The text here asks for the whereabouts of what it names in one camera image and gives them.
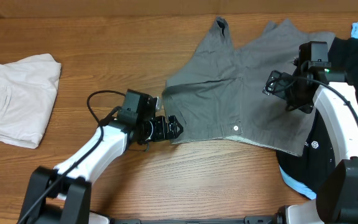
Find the grey shorts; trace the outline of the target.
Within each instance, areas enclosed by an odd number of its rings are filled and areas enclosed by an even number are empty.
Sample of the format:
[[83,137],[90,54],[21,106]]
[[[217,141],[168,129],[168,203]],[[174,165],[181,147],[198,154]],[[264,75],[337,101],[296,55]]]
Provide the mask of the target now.
[[262,90],[273,70],[295,71],[301,44],[332,44],[334,37],[332,32],[302,32],[285,20],[269,22],[259,38],[237,49],[229,24],[217,17],[162,93],[166,114],[183,126],[175,143],[228,139],[302,155],[314,114],[287,112],[283,100]]

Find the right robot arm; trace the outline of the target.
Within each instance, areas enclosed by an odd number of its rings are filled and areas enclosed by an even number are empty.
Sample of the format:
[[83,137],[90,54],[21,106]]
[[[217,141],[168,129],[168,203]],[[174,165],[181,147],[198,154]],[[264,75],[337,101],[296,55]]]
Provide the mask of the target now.
[[332,68],[326,42],[300,45],[293,74],[271,72],[262,90],[286,101],[287,111],[308,106],[324,120],[336,167],[314,200],[283,206],[272,223],[358,223],[358,104],[348,74]]

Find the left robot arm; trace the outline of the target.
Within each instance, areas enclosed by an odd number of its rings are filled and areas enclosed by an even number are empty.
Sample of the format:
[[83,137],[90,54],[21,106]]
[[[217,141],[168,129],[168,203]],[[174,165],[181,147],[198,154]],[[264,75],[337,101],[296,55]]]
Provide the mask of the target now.
[[104,170],[133,143],[149,145],[176,139],[183,126],[174,115],[157,116],[160,99],[135,90],[103,119],[93,137],[74,155],[52,169],[33,171],[19,215],[19,223],[112,223],[90,209],[91,191]]

